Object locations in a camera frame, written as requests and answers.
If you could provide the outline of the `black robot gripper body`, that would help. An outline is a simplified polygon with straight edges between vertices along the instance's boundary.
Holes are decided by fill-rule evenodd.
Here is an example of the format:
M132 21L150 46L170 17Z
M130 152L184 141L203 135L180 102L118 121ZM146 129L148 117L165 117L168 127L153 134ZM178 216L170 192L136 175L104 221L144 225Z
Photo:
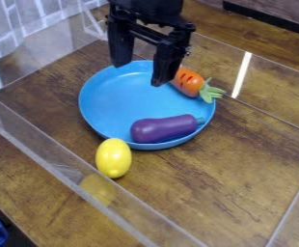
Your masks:
M172 30L189 30L196 27L181 17L183 0L108 0L109 14L129 24L134 38L157 45Z

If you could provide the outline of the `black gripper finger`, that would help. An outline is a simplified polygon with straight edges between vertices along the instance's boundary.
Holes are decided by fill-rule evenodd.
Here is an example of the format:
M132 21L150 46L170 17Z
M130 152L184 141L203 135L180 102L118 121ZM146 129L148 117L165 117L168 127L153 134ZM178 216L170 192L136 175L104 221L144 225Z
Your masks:
M125 21L108 18L108 46L112 65L118 68L130 62L133 36Z
M183 58L189 53L189 30L172 30L160 40L153 56L150 84L154 87L173 79Z

